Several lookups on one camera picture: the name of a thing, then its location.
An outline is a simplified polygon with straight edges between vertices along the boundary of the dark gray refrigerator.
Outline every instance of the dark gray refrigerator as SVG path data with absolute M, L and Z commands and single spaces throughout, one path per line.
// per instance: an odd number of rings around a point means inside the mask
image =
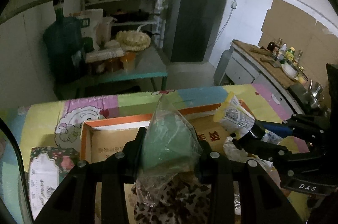
M 171 62 L 201 62 L 221 0 L 169 0 L 163 52 Z

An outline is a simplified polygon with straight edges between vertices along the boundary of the wall switch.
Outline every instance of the wall switch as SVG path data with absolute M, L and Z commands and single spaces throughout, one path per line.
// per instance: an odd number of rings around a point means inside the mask
M 231 4 L 231 8 L 236 9 L 236 7 L 237 7 L 237 2 L 233 1 Z

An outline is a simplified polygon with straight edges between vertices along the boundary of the cartoon character on tablecloth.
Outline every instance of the cartoon character on tablecloth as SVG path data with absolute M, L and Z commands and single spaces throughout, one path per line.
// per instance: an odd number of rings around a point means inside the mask
M 80 135 L 84 121 L 99 120 L 107 117 L 106 111 L 86 106 L 68 112 L 55 129 L 55 143 L 61 148 L 74 148 L 80 151 Z

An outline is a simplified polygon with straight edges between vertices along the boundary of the metal shelf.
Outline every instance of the metal shelf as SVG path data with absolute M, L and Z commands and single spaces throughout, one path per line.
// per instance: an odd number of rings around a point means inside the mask
M 120 22 L 113 23 L 112 26 L 138 26 L 138 25 L 156 25 L 157 22 L 154 20 L 142 21 L 142 22 Z
M 99 0 L 99 1 L 96 1 L 94 3 L 86 3 L 85 6 L 110 3 L 110 2 L 113 2 L 113 1 L 126 1 L 126 0 Z

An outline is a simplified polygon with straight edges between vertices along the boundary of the small table with teal edge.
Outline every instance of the small table with teal edge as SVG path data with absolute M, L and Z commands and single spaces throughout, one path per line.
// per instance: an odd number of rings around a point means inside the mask
M 65 93 L 76 93 L 74 98 L 81 98 L 84 96 L 86 87 L 108 82 L 145 78 L 150 78 L 154 91 L 157 91 L 154 81 L 156 77 L 162 77 L 161 90 L 165 90 L 168 77 L 167 67 L 162 62 L 155 47 L 150 46 L 136 55 L 135 69 L 130 72 L 119 70 L 116 72 L 105 72 L 100 75 L 86 75 L 68 84 L 55 84 L 54 93 L 58 100 L 68 98 Z

